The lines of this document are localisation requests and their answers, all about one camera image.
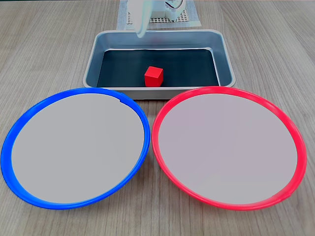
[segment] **red block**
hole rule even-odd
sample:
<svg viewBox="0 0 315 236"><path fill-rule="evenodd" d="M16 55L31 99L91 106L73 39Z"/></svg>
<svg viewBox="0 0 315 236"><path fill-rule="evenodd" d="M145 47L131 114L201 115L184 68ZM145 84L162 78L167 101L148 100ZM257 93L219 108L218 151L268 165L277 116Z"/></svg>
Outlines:
<svg viewBox="0 0 315 236"><path fill-rule="evenodd" d="M149 66L144 79L146 87L160 87L163 82L163 69Z"/></svg>

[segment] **stainless steel tray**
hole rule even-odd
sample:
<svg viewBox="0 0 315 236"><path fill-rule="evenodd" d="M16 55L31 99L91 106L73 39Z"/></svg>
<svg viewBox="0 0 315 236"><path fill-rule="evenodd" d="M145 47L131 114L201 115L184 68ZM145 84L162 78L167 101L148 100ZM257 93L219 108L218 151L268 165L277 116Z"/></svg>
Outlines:
<svg viewBox="0 0 315 236"><path fill-rule="evenodd" d="M108 50L139 49L208 49L213 56L219 85L231 87L235 84L235 77L223 35L216 30L156 30L148 31L143 38L138 38L131 31L113 30L101 32L96 36L83 78L84 86L97 87L104 52ZM198 87L121 87L106 89L122 92L134 100L143 100L171 99L183 91L195 88Z"/></svg>

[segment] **plate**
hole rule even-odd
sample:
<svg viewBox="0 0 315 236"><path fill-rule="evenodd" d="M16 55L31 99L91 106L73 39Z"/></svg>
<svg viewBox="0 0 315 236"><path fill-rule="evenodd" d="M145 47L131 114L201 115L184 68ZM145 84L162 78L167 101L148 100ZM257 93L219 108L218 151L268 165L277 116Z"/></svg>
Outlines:
<svg viewBox="0 0 315 236"><path fill-rule="evenodd" d="M122 93L78 88L25 112L9 131L1 169L9 188L42 208L70 209L100 201L141 167L150 127Z"/></svg>
<svg viewBox="0 0 315 236"><path fill-rule="evenodd" d="M227 87L193 89L159 112L154 154L166 175L192 197L231 210L270 207L303 179L303 138L278 107Z"/></svg>

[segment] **tabletop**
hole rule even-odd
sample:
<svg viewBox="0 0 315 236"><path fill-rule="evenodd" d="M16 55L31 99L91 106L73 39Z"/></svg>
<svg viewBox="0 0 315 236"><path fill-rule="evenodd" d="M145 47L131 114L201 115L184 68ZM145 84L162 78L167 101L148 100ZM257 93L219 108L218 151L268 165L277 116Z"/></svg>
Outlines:
<svg viewBox="0 0 315 236"><path fill-rule="evenodd" d="M195 2L203 29L220 31L234 87L280 107L299 128L308 166L297 191L257 211L203 204L176 187L152 147L134 178L96 204L47 210L0 177L1 236L313 236L315 232L315 1ZM95 36L115 30L118 0L0 2L0 145L14 122L55 93L83 87ZM137 101L153 121L164 101Z"/></svg>

